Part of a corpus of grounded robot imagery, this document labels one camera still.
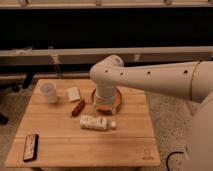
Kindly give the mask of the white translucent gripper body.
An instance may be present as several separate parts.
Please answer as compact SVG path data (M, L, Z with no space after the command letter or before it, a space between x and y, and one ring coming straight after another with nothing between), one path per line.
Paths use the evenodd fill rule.
M116 100L115 97L102 98L97 96L94 99L94 107L97 111L102 113L116 114Z

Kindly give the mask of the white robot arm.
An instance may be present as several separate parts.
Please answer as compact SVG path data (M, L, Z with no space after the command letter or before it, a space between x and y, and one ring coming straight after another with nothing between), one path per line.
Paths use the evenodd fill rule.
M213 171L213 61L125 67L119 56L110 55L91 68L90 79L102 103L114 101L117 85L199 103L181 171Z

